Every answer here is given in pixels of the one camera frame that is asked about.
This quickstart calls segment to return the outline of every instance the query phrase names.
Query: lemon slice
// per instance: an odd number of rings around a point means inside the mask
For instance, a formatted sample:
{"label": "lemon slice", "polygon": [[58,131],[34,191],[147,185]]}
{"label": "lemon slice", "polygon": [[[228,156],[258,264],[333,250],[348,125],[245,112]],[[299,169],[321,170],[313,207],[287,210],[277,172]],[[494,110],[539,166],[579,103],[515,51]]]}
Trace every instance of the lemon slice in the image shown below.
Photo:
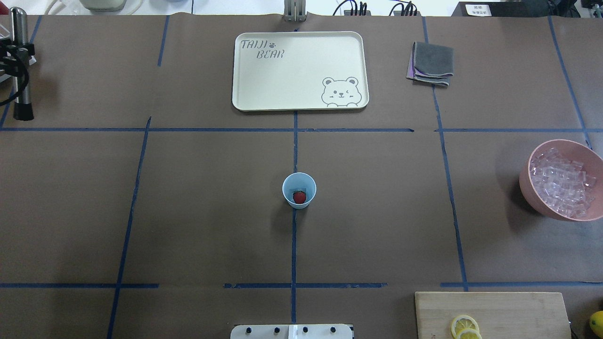
{"label": "lemon slice", "polygon": [[475,329],[465,328],[456,335],[455,339],[482,339],[482,335]]}
{"label": "lemon slice", "polygon": [[458,339],[457,335],[460,334],[460,332],[464,329],[474,329],[475,332],[479,334],[478,322],[466,314],[461,314],[452,320],[452,323],[450,324],[450,333],[452,333],[453,338]]}

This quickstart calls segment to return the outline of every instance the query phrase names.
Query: white plate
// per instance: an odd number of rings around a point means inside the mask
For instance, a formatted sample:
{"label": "white plate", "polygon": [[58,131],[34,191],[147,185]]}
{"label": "white plate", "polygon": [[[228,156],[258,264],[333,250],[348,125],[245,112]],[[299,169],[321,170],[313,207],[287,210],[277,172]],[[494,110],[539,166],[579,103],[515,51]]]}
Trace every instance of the white plate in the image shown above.
{"label": "white plate", "polygon": [[242,111],[365,107],[362,37],[356,32],[239,35],[232,104]]}

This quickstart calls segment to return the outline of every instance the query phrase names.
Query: strawberry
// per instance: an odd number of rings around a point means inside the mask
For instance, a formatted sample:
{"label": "strawberry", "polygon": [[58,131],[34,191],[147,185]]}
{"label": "strawberry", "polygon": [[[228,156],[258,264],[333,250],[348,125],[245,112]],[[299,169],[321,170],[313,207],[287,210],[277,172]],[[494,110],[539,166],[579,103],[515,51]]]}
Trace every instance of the strawberry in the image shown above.
{"label": "strawberry", "polygon": [[303,204],[306,202],[306,194],[303,191],[293,192],[293,201],[296,204]]}

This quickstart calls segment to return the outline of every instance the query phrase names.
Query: metal bracket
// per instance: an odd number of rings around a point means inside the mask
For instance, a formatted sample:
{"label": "metal bracket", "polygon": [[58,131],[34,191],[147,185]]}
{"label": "metal bracket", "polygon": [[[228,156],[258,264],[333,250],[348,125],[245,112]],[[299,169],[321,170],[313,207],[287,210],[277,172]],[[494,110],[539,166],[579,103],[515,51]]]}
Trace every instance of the metal bracket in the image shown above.
{"label": "metal bracket", "polygon": [[354,339],[352,325],[238,325],[230,339]]}
{"label": "metal bracket", "polygon": [[306,21],[306,0],[285,0],[285,21]]}

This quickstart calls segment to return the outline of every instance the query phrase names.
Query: lemon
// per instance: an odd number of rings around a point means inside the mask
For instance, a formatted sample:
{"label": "lemon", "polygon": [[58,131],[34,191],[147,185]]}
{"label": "lemon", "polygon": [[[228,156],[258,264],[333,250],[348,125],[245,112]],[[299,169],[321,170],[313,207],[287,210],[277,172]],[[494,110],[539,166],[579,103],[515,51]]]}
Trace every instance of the lemon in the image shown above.
{"label": "lemon", "polygon": [[453,338],[457,338],[457,335],[464,329],[473,329],[479,334],[478,322],[466,314],[461,314],[452,320],[452,323],[450,324],[450,333],[452,333]]}
{"label": "lemon", "polygon": [[455,339],[482,339],[482,335],[475,329],[465,328],[456,335]]}
{"label": "lemon", "polygon": [[603,311],[595,312],[590,316],[590,329],[597,335],[599,338],[603,338]]}

